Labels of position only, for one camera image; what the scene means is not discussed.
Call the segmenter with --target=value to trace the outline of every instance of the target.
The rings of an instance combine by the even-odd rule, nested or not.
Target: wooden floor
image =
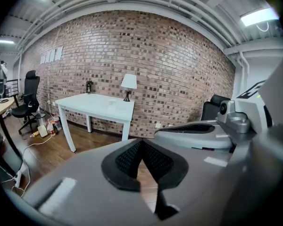
[[[49,135],[44,138],[40,136],[30,138],[30,132],[28,132],[29,126],[22,130],[22,135],[19,135],[18,129],[21,127],[23,119],[8,116],[4,121],[11,138],[21,152],[33,143],[42,143],[50,138]],[[121,141],[120,137],[109,136],[97,132],[88,133],[87,129],[82,129],[71,124],[68,125],[72,140],[76,147],[75,153],[70,150],[62,130],[48,142],[42,145],[33,145],[25,151],[24,159],[29,166],[31,174],[30,186],[43,175],[63,164],[67,159],[77,153]],[[151,210],[154,210],[157,198],[157,183],[149,173],[143,161],[140,163],[137,179],[141,183],[141,194],[143,199]],[[24,188],[26,183],[27,176],[21,179],[21,187]]]

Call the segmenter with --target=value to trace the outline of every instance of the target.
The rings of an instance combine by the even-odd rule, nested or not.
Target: white cable
[[[44,111],[46,110],[46,103],[45,103],[45,109],[44,109]],[[42,113],[44,113],[44,111],[42,111]]]
[[[258,25],[256,25],[256,26],[257,26],[257,28],[258,28],[259,30],[261,30],[262,32],[266,32],[266,31],[269,29],[268,22],[266,22],[266,23],[267,23],[267,28],[266,28],[266,30],[262,30],[262,29],[260,29]]]
[[[42,142],[42,143],[33,143],[33,144],[29,145],[28,147],[26,147],[26,148],[24,149],[23,154],[22,154],[22,160],[23,160],[25,166],[27,167],[28,178],[29,178],[28,184],[26,185],[26,187],[25,187],[24,189],[22,189],[22,188],[20,188],[20,187],[13,186],[13,187],[11,188],[11,191],[13,191],[14,187],[15,187],[15,188],[18,188],[18,189],[21,189],[21,190],[23,191],[23,193],[22,193],[22,195],[21,195],[21,197],[22,197],[22,196],[24,195],[24,193],[25,193],[25,191],[26,191],[28,185],[29,185],[30,182],[31,182],[29,167],[28,167],[27,163],[26,163],[25,160],[24,160],[24,153],[25,153],[26,149],[29,148],[29,147],[31,147],[31,146],[33,146],[33,145],[42,145],[42,144],[44,144],[45,142],[48,142],[51,138],[52,138],[52,135],[51,135],[50,138],[48,138],[46,141],[44,141],[44,142]],[[1,183],[6,183],[6,182],[9,182],[9,181],[15,179],[15,177],[13,177],[12,175],[10,175],[7,171],[5,171],[5,172],[6,172],[9,176],[11,176],[12,178],[9,179],[9,180],[3,181],[3,182],[1,182]]]
[[[48,105],[48,109],[49,109],[49,114],[51,115],[52,118],[54,118],[50,112],[50,106]]]
[[[50,138],[48,138],[46,141],[44,141],[44,142],[42,142],[42,143],[33,143],[33,144],[29,145],[27,148],[29,148],[29,147],[31,147],[31,146],[33,146],[33,145],[42,145],[42,144],[44,144],[45,142],[48,142],[51,138],[52,138],[52,135],[51,135]],[[28,168],[27,163],[26,163],[25,160],[24,160],[24,153],[25,153],[25,151],[26,151],[27,148],[25,148],[24,151],[23,151],[22,160],[23,160],[25,166],[27,167],[27,172],[28,172],[28,178],[29,178],[29,180],[28,180],[28,184],[26,185],[26,187],[25,187],[24,189],[21,188],[21,189],[23,190],[23,193],[22,193],[21,197],[23,197],[23,195],[24,195],[24,193],[25,193],[25,191],[26,191],[28,185],[29,185],[30,182],[31,182],[29,168]]]
[[[6,180],[6,181],[3,181],[3,182],[0,182],[0,183],[6,183],[6,182],[9,182],[9,181],[12,181],[14,180],[15,178],[12,178],[12,179],[9,179],[9,180]]]

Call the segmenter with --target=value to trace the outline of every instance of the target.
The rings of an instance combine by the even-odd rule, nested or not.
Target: black office chair
[[[230,100],[230,98],[213,95],[210,101],[206,101],[203,104],[201,121],[214,120],[219,112],[221,102],[224,100]]]
[[[31,70],[26,74],[24,82],[24,104],[13,109],[11,114],[17,118],[27,117],[27,122],[19,129],[19,134],[21,135],[21,130],[29,124],[30,130],[32,131],[32,123],[36,122],[32,113],[36,112],[39,107],[39,102],[37,101],[37,89],[40,82],[40,77],[36,76],[36,71]]]

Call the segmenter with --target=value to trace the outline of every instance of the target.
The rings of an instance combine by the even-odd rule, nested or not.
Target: chair backrest
[[[210,102],[207,101],[203,104],[201,121],[214,120],[219,112],[221,102],[224,100],[230,100],[230,98],[213,95]]]
[[[39,102],[37,100],[37,90],[40,82],[40,77],[36,76],[36,71],[31,70],[28,71],[24,81],[24,95],[32,94],[31,96],[25,97],[24,96],[24,103],[26,105],[29,104],[31,101],[31,105],[33,108],[39,107]]]

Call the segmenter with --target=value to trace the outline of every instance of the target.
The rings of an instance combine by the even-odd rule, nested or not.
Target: lamp base
[[[127,93],[126,93],[126,97],[124,98],[125,102],[130,102],[130,100],[129,100],[129,92],[130,91],[127,91]]]

